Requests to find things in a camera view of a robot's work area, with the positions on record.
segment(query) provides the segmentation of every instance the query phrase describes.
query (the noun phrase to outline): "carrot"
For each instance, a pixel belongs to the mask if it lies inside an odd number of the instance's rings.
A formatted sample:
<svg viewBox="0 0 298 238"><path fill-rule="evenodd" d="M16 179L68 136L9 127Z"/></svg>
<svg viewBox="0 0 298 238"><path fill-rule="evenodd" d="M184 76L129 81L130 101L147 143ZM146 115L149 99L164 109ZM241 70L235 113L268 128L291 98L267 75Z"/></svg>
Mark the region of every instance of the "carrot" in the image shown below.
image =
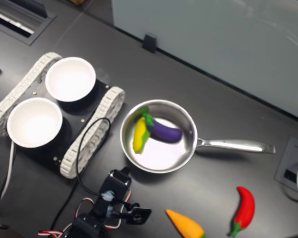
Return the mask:
<svg viewBox="0 0 298 238"><path fill-rule="evenodd" d="M184 238L206 238L204 230L195 221L169 209L165 212Z"/></svg>

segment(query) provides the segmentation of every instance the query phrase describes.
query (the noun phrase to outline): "stainless steel saucepan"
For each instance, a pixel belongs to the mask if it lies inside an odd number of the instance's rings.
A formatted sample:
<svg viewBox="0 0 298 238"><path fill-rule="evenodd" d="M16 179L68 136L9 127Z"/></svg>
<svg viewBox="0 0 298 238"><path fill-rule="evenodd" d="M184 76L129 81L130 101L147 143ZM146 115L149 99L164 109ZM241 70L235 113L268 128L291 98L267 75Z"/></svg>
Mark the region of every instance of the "stainless steel saucepan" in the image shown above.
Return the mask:
<svg viewBox="0 0 298 238"><path fill-rule="evenodd" d="M165 143L149 138L141 154L133 150L133 137L137 120L143 113L168 127L180 128L182 138L177 143ZM184 166L197 147L218 147L254 153L275 153L273 145L249 140L204 140L198 138L190 115L179 105L166 100L151 100L135 106L125 117L120 130L121 146L127 158L142 170L163 174Z"/></svg>

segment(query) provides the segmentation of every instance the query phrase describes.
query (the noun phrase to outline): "purple eggplant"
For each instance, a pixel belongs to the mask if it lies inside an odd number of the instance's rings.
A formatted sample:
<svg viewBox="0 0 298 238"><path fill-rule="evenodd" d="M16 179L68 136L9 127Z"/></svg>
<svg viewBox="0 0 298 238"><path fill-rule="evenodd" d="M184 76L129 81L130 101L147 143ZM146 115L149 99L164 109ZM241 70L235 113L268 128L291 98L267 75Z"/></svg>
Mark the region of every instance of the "purple eggplant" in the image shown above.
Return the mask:
<svg viewBox="0 0 298 238"><path fill-rule="evenodd" d="M182 131L180 129L162 125L148 113L144 113L143 116L145 118L146 127L152 135L170 143L178 142L181 139Z"/></svg>

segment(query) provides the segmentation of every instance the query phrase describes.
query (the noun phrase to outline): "white bowl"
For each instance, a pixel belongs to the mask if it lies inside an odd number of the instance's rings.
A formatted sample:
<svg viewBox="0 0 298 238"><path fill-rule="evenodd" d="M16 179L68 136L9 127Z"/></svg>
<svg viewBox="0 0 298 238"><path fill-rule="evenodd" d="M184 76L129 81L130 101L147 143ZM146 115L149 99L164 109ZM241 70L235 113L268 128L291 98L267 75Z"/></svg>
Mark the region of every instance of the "white bowl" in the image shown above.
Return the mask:
<svg viewBox="0 0 298 238"><path fill-rule="evenodd" d="M31 98L12 110L6 127L15 144L36 148L53 140L62 122L62 112L55 103L45 98Z"/></svg>
<svg viewBox="0 0 298 238"><path fill-rule="evenodd" d="M48 70L45 86L53 98L74 102L91 92L96 82L93 66L82 58L69 57L56 62Z"/></svg>

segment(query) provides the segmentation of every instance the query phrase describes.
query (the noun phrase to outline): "table surface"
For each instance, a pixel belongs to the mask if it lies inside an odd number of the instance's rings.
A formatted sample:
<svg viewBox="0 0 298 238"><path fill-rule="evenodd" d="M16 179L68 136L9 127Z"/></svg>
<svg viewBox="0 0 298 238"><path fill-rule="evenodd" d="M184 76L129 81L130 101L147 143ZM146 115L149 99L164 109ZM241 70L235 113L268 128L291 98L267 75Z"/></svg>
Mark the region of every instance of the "table surface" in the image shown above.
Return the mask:
<svg viewBox="0 0 298 238"><path fill-rule="evenodd" d="M239 237L290 238L298 234L298 203L289 200L274 180L288 139L298 138L298 122L244 96L97 21L82 8L61 0L43 0L57 18L32 46L0 31L0 101L44 53L82 57L101 68L110 84L126 91L125 104L109 139L85 173L88 187L98 190L112 169L130 166L131 202L151 208L143 226L110 231L112 238L180 237L164 213L172 209L202 225L208 238L224 238L239 204L236 187L248 188L256 201L254 219ZM120 147L119 129L126 113L150 99L167 99L184 107L206 139L250 139L274 144L275 155L200 149L181 169L148 174L131 165ZM9 140L0 138L0 186L7 170ZM12 180L0 204L0 218L25 237L49 228L73 183L29 158L17 155ZM57 229L73 220L86 196L78 189Z"/></svg>

